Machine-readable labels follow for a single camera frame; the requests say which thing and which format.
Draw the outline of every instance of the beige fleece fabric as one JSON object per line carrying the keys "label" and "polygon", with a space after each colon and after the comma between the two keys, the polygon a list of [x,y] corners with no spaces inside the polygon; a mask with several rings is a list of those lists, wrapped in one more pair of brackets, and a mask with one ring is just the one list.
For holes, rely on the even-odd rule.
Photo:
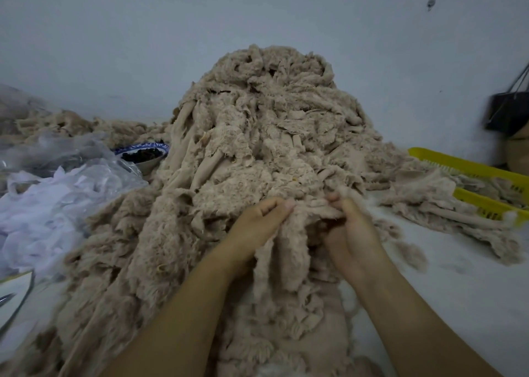
{"label": "beige fleece fabric", "polygon": [[[443,189],[426,183],[419,193],[398,190],[399,171],[430,166],[384,143],[360,103],[333,79],[319,55],[252,45],[223,56],[192,84],[171,121],[154,129],[70,112],[19,121],[26,140],[42,129],[104,129],[111,147],[162,138],[171,148],[148,187],[88,220],[92,235],[65,260],[63,301],[49,328],[18,351],[11,374],[96,376],[241,211],[266,197],[293,197],[298,206],[255,255],[251,305],[227,303],[212,375],[249,377],[270,363],[315,376],[380,375],[369,362],[350,361],[337,279],[314,232],[321,220],[341,216],[322,200],[326,191],[361,200],[367,190],[386,190],[384,204],[396,213],[435,229],[471,229],[505,263],[519,260],[519,245],[499,225],[485,229],[417,210],[422,203],[460,208],[445,181]],[[375,222],[384,241],[401,239],[392,223]],[[325,337],[321,352],[317,336]]]}

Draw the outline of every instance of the plastic bag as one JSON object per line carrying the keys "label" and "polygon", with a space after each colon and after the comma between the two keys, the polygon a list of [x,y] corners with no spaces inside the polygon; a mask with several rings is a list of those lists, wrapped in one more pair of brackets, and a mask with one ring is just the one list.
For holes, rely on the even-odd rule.
{"label": "plastic bag", "polygon": [[93,159],[106,159],[141,177],[135,164],[118,158],[103,142],[103,134],[74,137],[43,134],[34,145],[18,145],[0,150],[0,173],[26,171],[48,178],[62,167],[69,172]]}
{"label": "plastic bag", "polygon": [[[87,216],[120,194],[147,185],[106,158],[88,160],[69,172],[59,167],[48,178],[25,171],[11,174],[0,198],[0,235],[5,236],[0,264],[18,272],[33,269],[37,279],[55,273],[58,261],[87,236]],[[23,193],[21,186],[27,188]]]}

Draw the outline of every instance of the bowl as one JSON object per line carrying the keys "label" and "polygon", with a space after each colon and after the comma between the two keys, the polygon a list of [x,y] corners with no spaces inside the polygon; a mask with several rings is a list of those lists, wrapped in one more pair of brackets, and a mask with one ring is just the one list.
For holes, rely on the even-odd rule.
{"label": "bowl", "polygon": [[154,169],[154,167],[156,167],[160,161],[162,161],[167,153],[169,153],[169,145],[156,142],[138,143],[127,147],[118,148],[114,150],[114,154],[119,158],[122,158],[123,154],[125,153],[132,154],[146,148],[155,148],[160,152],[160,155],[155,159],[135,163],[136,167],[138,167],[143,175],[148,175]]}

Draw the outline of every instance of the human hand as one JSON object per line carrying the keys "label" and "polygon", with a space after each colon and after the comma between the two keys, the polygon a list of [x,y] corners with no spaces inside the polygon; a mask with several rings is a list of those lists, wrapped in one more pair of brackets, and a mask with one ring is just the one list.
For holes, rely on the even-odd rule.
{"label": "human hand", "polygon": [[294,209],[293,199],[279,197],[262,200],[245,209],[233,224],[215,253],[232,278],[248,271],[248,262],[255,251],[279,228]]}
{"label": "human hand", "polygon": [[346,218],[327,224],[322,234],[323,243],[334,266],[353,285],[359,278],[380,270],[389,258],[373,223],[354,200],[341,199],[337,193],[327,195],[326,199]]}

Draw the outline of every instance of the yellow basket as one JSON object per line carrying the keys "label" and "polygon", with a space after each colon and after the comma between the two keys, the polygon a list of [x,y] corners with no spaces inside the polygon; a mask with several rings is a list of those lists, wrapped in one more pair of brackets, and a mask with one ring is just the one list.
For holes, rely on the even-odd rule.
{"label": "yellow basket", "polygon": [[[525,175],[499,170],[484,164],[459,159],[422,147],[412,147],[408,150],[408,153],[419,160],[427,161],[451,174],[462,173],[472,178],[499,177],[510,180],[512,182],[512,189],[522,194],[524,201],[529,203],[529,177],[526,177]],[[516,226],[529,220],[529,211],[527,210],[521,210],[501,201],[469,192],[466,189],[455,188],[454,197],[458,200],[477,206],[479,215],[485,218],[501,220],[502,214],[506,211],[515,211],[518,214],[515,224]]]}

